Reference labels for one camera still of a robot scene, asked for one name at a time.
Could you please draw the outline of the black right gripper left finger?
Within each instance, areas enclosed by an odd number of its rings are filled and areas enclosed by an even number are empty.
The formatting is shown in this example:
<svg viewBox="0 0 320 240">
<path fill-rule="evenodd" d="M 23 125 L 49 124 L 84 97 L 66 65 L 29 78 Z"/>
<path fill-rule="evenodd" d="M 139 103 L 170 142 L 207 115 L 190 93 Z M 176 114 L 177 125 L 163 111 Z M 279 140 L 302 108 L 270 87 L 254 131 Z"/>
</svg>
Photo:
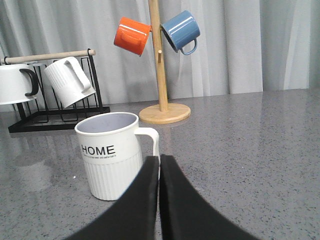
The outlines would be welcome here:
<svg viewBox="0 0 320 240">
<path fill-rule="evenodd" d="M 123 195 L 68 240 L 154 240 L 158 200 L 159 158 L 146 157 Z"/>
</svg>

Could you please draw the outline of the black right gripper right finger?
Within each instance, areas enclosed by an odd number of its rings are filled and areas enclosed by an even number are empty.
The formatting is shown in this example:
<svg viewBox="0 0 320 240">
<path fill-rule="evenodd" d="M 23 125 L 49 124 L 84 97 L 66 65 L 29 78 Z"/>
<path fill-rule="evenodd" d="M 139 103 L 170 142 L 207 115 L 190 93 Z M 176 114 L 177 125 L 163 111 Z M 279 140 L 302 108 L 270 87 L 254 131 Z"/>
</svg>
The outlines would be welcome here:
<svg viewBox="0 0 320 240">
<path fill-rule="evenodd" d="M 255 236 L 211 207 L 175 158 L 160 157 L 159 209 L 164 240 L 254 240 Z"/>
</svg>

